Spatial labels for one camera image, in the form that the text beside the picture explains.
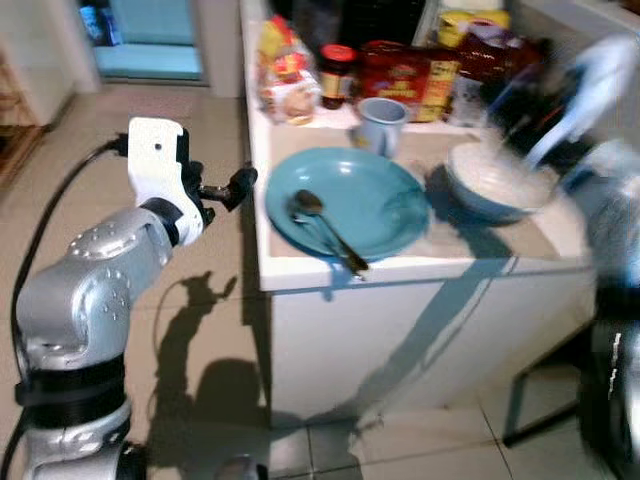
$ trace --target white mug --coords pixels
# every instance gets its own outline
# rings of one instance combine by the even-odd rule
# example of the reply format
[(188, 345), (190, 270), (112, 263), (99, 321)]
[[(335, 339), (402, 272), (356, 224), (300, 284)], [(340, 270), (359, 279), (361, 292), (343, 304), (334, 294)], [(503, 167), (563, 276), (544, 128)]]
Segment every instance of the white mug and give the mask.
[(400, 131), (409, 121), (409, 109), (389, 98), (365, 98), (358, 103), (361, 125), (354, 136), (358, 148), (393, 158)]

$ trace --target blue plate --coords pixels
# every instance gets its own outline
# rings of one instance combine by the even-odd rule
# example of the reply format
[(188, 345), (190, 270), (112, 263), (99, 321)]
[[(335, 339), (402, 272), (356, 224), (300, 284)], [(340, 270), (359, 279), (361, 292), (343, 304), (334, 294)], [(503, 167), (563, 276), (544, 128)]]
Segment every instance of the blue plate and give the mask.
[(355, 148), (313, 148), (287, 158), (271, 174), (267, 213), (278, 231), (295, 246), (333, 255), (331, 236), (320, 220), (295, 223), (290, 200), (310, 190), (324, 204), (325, 216), (360, 256), (389, 257), (411, 245), (428, 226), (424, 189), (402, 167)]

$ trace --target condiment jar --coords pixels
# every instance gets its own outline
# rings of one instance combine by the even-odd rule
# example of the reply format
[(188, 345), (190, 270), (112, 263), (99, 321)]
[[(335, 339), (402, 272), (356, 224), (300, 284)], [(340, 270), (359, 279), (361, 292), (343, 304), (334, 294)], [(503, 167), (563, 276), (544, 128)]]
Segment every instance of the condiment jar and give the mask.
[(322, 47), (322, 106), (336, 110), (342, 106), (351, 85), (351, 69), (356, 52), (344, 45)]

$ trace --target black cable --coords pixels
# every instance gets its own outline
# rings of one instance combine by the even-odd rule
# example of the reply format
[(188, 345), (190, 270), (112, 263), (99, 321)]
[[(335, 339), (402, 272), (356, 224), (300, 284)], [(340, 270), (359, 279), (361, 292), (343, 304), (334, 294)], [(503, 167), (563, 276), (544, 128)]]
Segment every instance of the black cable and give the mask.
[[(40, 216), (38, 225), (33, 236), (31, 237), (31, 242), (29, 243), (27, 253), (22, 260), (20, 269), (18, 270), (18, 275), (13, 287), (13, 295), (11, 297), (11, 340), (13, 343), (13, 354), (18, 366), (18, 373), (20, 374), (20, 382), (24, 388), (29, 388), (30, 379), (28, 359), (25, 346), (22, 341), (22, 332), (20, 331), (20, 325), (18, 325), (17, 305), (20, 291), (22, 290), (22, 287), (27, 280), (27, 276), (29, 275), (29, 271), (31, 270), (31, 265), (33, 264), (36, 253), (38, 252), (38, 247), (40, 246), (42, 237), (44, 236), (47, 225), (49, 224), (49, 220), (51, 220), (51, 216), (53, 215), (55, 208), (58, 206), (60, 199), (66, 193), (67, 189), (80, 174), (80, 172), (82, 172), (82, 170), (84, 170), (84, 168), (91, 164), (96, 158), (109, 150), (115, 150), (119, 155), (126, 156), (127, 136), (120, 134), (117, 139), (110, 140), (93, 150), (86, 157), (80, 160), (62, 180), (56, 191), (49, 199), (44, 212)], [(4, 455), (2, 458), (2, 467), (0, 469), (0, 480), (6, 480), (8, 478), (9, 468), (11, 467), (13, 455), (25, 430), (26, 417), (26, 409), (23, 409), (22, 413), (20, 414), (20, 418), (18, 419), (18, 422), (16, 423), (11, 434), (9, 443), (4, 451)]]

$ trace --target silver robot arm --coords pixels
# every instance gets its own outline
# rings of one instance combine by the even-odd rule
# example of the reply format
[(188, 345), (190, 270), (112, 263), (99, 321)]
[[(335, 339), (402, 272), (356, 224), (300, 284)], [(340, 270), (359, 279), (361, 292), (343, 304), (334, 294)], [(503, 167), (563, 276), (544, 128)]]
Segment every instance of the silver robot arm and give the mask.
[(25, 479), (146, 478), (144, 452), (125, 441), (131, 404), (124, 391), (130, 311), (176, 245), (213, 220), (202, 199), (235, 208), (257, 172), (227, 187), (200, 185), (188, 133), (170, 120), (129, 124), (129, 177), (137, 208), (79, 234), (66, 255), (30, 278), (17, 318), (29, 371), (16, 388), (27, 412)]

